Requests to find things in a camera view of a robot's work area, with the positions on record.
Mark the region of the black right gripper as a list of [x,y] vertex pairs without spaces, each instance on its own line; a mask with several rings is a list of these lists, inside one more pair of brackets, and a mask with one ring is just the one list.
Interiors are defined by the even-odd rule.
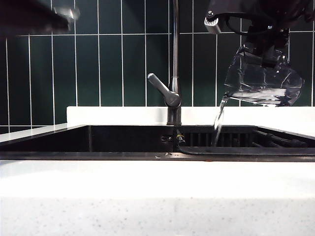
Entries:
[[289,43],[289,28],[267,29],[268,25],[252,21],[248,28],[247,43],[253,46],[254,53],[264,53],[259,57],[244,51],[245,63],[261,63],[262,67],[274,68],[277,64],[275,50],[286,50]]

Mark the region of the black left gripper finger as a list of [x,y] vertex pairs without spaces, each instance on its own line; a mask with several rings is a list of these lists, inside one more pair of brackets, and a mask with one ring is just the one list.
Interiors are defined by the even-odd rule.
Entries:
[[55,7],[37,0],[2,0],[0,22],[8,25],[66,25],[80,17],[80,11],[70,7]]
[[0,40],[11,38],[15,36],[23,36],[29,34],[51,34],[54,31],[63,32],[69,30],[70,23],[68,21],[56,24],[44,25],[1,25],[0,26]]

